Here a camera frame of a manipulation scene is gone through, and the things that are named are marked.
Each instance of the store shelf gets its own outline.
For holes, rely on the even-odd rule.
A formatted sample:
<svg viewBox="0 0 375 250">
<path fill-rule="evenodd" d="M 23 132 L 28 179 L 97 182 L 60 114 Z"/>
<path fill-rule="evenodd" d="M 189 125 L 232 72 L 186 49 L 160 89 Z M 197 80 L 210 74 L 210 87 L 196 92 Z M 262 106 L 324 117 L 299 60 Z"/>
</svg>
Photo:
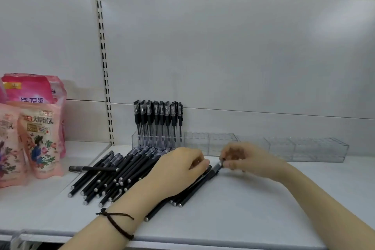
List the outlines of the store shelf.
<svg viewBox="0 0 375 250">
<path fill-rule="evenodd" d="M 31 229 L 41 216 L 47 214 L 45 207 L 76 177 L 68 172 L 69 165 L 87 165 L 101 155 L 109 143 L 66 142 L 66 157 L 62 159 L 65 174 L 40 180 L 28 176 L 26 186 L 11 186 L 0 189 L 0 240 L 22 229 Z"/>
<path fill-rule="evenodd" d="M 112 146 L 127 153 L 129 146 Z M 209 157 L 212 164 L 217 157 Z M 351 212 L 375 228 L 375 158 L 347 157 L 344 163 L 294 162 Z M 95 218 L 98 200 L 82 204 L 80 195 L 68 198 L 63 190 L 44 208 L 34 231 L 48 234 L 49 242 L 67 241 Z M 31 230 L 28 240 L 33 238 Z M 134 247 L 144 243 L 189 244 L 237 248 L 314 248 L 326 249 L 307 216 L 290 193 L 278 183 L 242 172 L 222 169 L 183 208 L 166 205 L 150 222 L 141 224 Z"/>
</svg>

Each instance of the left hand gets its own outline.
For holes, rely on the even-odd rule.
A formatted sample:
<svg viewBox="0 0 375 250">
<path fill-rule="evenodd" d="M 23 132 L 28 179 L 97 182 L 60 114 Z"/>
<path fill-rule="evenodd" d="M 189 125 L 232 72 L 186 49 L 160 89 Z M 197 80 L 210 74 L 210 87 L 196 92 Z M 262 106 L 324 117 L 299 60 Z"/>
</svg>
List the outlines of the left hand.
<svg viewBox="0 0 375 250">
<path fill-rule="evenodd" d="M 201 150 L 179 147 L 163 155 L 145 180 L 157 188 L 165 199 L 189 187 L 209 164 Z"/>
</svg>

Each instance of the hand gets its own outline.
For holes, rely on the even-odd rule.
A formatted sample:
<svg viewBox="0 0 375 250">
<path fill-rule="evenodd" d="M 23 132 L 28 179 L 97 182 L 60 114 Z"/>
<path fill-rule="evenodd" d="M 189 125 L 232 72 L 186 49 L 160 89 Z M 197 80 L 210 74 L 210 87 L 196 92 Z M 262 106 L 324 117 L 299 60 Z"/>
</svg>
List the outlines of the hand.
<svg viewBox="0 0 375 250">
<path fill-rule="evenodd" d="M 274 181 L 279 181 L 290 166 L 285 161 L 249 142 L 229 143 L 221 151 L 220 161 L 223 162 L 225 168 L 240 169 Z"/>
<path fill-rule="evenodd" d="M 165 199 L 189 187 L 209 164 L 210 161 L 204 159 L 201 150 L 179 147 L 163 155 L 145 179 L 160 189 Z"/>
</svg>

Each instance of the forearm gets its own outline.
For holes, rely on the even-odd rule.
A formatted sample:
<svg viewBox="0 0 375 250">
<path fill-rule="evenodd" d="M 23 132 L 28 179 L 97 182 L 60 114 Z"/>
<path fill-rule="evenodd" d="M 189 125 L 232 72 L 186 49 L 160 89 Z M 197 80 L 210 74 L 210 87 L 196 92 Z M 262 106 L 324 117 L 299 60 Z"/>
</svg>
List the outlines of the forearm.
<svg viewBox="0 0 375 250">
<path fill-rule="evenodd" d="M 288 165 L 280 183 L 297 200 L 330 250 L 373 249 L 375 231 L 302 172 Z"/>
<path fill-rule="evenodd" d="M 106 211 L 109 213 L 126 213 L 132 216 L 134 220 L 118 215 L 113 215 L 112 218 L 123 230 L 133 234 L 144 217 L 162 199 L 155 190 L 149 187 L 148 181 L 143 179 Z M 127 243 L 128 240 L 115 229 L 109 220 L 105 216 L 99 215 L 60 249 L 123 250 Z"/>
</svg>

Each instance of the white shelf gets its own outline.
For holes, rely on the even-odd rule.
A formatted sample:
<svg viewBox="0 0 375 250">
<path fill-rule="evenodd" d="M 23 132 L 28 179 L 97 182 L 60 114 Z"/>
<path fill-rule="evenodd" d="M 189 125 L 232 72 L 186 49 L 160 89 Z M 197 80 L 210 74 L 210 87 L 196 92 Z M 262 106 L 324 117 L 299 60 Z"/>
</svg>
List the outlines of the white shelf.
<svg viewBox="0 0 375 250">
<path fill-rule="evenodd" d="M 112 146 L 126 154 L 130 146 Z M 210 157 L 212 164 L 218 160 Z M 345 163 L 295 162 L 295 167 L 375 228 L 375 158 L 347 157 Z M 67 241 L 92 219 L 100 199 L 88 206 L 63 190 L 34 225 L 39 233 L 55 233 L 48 241 Z M 289 192 L 268 179 L 222 169 L 183 208 L 166 205 L 137 230 L 134 246 L 144 243 L 210 247 L 326 249 L 310 221 Z"/>
<path fill-rule="evenodd" d="M 62 159 L 65 174 L 48 179 L 36 179 L 29 174 L 26 186 L 11 186 L 0 189 L 0 234 L 14 233 L 22 229 L 32 229 L 41 216 L 47 214 L 45 207 L 76 177 L 68 172 L 70 165 L 88 165 L 101 155 L 109 143 L 104 142 L 66 142 L 66 157 Z"/>
</svg>

